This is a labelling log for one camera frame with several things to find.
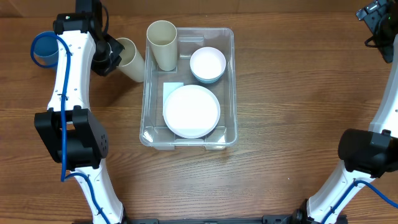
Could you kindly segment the blue cup far left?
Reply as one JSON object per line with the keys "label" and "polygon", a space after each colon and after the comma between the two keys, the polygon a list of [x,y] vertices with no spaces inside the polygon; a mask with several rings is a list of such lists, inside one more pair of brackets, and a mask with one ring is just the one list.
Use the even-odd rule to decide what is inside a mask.
{"label": "blue cup far left", "polygon": [[58,42],[54,31],[38,34],[32,42],[30,55],[34,63],[42,68],[56,69],[58,63]]}

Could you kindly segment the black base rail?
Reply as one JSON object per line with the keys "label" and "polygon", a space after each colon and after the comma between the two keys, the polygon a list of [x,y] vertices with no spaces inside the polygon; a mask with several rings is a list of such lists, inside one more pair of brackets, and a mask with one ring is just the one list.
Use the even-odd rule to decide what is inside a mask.
{"label": "black base rail", "polygon": [[221,218],[221,219],[183,219],[183,220],[158,220],[158,219],[127,219],[125,224],[282,224],[293,223],[292,216],[264,215],[256,218]]}

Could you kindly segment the clear plastic storage bin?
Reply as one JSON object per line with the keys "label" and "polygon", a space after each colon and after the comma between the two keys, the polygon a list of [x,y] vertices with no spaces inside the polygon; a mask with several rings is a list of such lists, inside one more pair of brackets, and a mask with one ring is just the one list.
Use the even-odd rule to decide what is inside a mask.
{"label": "clear plastic storage bin", "polygon": [[[199,139],[186,139],[174,134],[163,118],[164,83],[199,85],[190,70],[190,57],[202,47],[214,47],[226,57],[226,68],[214,83],[205,84],[218,99],[221,116],[215,129]],[[177,28],[178,63],[175,69],[159,68],[151,47],[146,47],[146,64],[142,100],[140,141],[145,146],[158,150],[173,150],[176,147],[205,147],[207,150],[222,150],[238,141],[238,118],[236,102],[236,70],[234,33],[226,27],[179,27]]]}

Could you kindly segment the pink plate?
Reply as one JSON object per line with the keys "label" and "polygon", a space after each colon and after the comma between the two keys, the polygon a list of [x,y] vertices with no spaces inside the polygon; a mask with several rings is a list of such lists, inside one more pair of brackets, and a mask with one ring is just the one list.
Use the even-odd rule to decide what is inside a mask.
{"label": "pink plate", "polygon": [[174,134],[196,139],[215,129],[221,117],[221,106],[209,89],[200,85],[185,85],[167,97],[162,115]]}

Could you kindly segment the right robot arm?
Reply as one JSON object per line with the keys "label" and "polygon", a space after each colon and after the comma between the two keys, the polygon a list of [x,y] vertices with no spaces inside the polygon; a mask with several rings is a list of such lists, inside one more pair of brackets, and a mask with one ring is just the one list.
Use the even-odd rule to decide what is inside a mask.
{"label": "right robot arm", "polygon": [[363,188],[369,187],[393,207],[372,181],[397,170],[397,13],[382,17],[378,36],[393,47],[392,67],[380,107],[368,130],[347,129],[338,145],[337,167],[311,196],[304,213],[307,221],[336,223],[339,214]]}

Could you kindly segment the pink small bowl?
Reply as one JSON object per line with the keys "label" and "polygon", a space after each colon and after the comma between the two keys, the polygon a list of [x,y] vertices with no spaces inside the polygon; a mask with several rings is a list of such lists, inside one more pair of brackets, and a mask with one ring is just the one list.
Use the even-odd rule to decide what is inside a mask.
{"label": "pink small bowl", "polygon": [[226,68],[224,54],[214,47],[202,47],[190,58],[190,70],[203,78],[215,78],[222,75]]}

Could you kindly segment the beige cup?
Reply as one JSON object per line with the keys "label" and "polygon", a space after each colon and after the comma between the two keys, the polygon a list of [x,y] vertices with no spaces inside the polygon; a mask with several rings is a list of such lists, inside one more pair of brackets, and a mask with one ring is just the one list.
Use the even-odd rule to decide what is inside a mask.
{"label": "beige cup", "polygon": [[124,37],[118,38],[116,40],[124,47],[119,54],[121,61],[118,65],[118,69],[135,82],[143,82],[145,62],[135,43],[132,40]]}
{"label": "beige cup", "polygon": [[173,70],[177,66],[177,28],[169,21],[155,21],[146,35],[160,69]]}

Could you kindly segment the light blue small bowl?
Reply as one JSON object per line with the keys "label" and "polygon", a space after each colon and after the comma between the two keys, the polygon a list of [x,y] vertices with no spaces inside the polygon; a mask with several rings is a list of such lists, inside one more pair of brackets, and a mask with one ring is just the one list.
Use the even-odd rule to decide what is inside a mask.
{"label": "light blue small bowl", "polygon": [[215,82],[217,82],[221,77],[222,77],[222,75],[219,75],[219,76],[217,76],[217,77],[215,77],[215,78],[203,78],[203,77],[199,77],[199,76],[197,76],[197,75],[193,75],[199,82],[201,82],[201,83],[204,83],[204,84],[211,84],[211,83],[215,83]]}

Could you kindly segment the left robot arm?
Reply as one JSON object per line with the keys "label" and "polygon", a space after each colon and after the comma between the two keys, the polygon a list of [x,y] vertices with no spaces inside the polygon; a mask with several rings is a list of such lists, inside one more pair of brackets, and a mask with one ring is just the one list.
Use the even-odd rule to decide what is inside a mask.
{"label": "left robot arm", "polygon": [[108,135],[90,110],[90,73],[106,76],[121,62],[124,47],[106,33],[100,12],[59,14],[49,34],[58,44],[55,86],[47,110],[34,126],[56,163],[62,182],[74,178],[93,223],[128,223],[107,168]]}

